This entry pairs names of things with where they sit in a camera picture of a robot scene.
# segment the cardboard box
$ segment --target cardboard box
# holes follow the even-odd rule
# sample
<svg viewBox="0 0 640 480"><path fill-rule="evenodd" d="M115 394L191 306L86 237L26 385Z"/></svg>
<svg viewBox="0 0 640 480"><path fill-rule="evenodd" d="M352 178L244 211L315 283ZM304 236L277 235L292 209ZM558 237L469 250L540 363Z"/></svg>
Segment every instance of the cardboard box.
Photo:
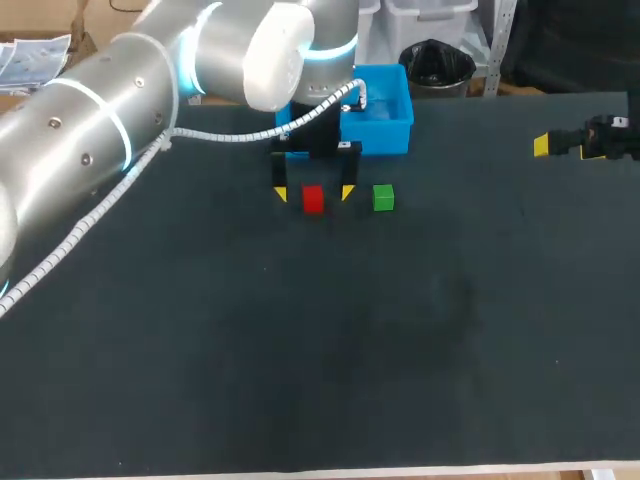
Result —
<svg viewBox="0 0 640 480"><path fill-rule="evenodd" d="M64 70L76 65L83 59L90 57L96 53L97 48L91 35L87 33L84 27L84 13L89 4L89 0L77 0L76 16L71 22L69 32L62 31L7 31L0 32L0 43L13 42L16 38L25 40L37 40L56 38L61 35L71 33L71 44L69 45L69 60ZM18 97L11 95L0 95L0 114L10 110L28 97Z"/></svg>

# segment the dark gray table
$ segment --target dark gray table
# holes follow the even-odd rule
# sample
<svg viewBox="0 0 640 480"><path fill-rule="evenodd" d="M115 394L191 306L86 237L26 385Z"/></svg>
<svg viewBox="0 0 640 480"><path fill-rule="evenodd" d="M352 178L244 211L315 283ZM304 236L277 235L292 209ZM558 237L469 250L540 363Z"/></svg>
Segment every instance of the dark gray table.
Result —
<svg viewBox="0 0 640 480"><path fill-rule="evenodd" d="M0 477L638 459L640 165L532 158L625 97L415 113L346 204L330 165L284 205L264 145L176 140L0 325Z"/></svg>

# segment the metal shelf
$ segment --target metal shelf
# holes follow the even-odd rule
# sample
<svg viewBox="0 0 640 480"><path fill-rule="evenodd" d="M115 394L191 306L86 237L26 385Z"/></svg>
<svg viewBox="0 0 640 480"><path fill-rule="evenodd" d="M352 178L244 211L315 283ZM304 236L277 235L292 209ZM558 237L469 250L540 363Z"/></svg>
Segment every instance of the metal shelf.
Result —
<svg viewBox="0 0 640 480"><path fill-rule="evenodd" d="M482 1L494 2L493 5L490 5L493 8L489 10L488 25L486 15L484 15L485 12L473 12L471 20L467 24L460 49L471 55L476 62L477 70L474 76L487 78L484 95L492 97L498 92L500 65L507 51L517 0ZM491 46L487 42L486 29L483 28L483 23L491 28L490 35L493 35L494 39L491 42ZM391 58L389 45L382 26L382 16L374 15L369 34L369 51L367 52L366 63L385 65L396 62L397 59Z"/></svg>

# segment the blue bin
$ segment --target blue bin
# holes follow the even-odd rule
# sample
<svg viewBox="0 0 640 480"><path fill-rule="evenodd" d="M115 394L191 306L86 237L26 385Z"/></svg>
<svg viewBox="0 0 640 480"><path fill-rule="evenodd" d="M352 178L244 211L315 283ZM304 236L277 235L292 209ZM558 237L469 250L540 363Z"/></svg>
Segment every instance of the blue bin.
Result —
<svg viewBox="0 0 640 480"><path fill-rule="evenodd" d="M364 112L342 112L343 142L362 142L363 155L403 155L409 151L413 105L407 75L402 65L359 65L354 72L367 84ZM343 99L355 104L358 91ZM289 107L276 113L276 125L291 121Z"/></svg>

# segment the floor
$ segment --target floor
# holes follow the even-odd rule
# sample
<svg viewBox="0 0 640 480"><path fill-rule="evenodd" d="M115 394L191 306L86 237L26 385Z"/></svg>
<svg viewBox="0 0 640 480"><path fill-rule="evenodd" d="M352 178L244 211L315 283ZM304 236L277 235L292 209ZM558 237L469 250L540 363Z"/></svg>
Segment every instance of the floor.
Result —
<svg viewBox="0 0 640 480"><path fill-rule="evenodd" d="M541 472L541 473L512 473L500 475L453 475L431 477L393 477L393 479L375 480L583 480L581 472Z"/></svg>

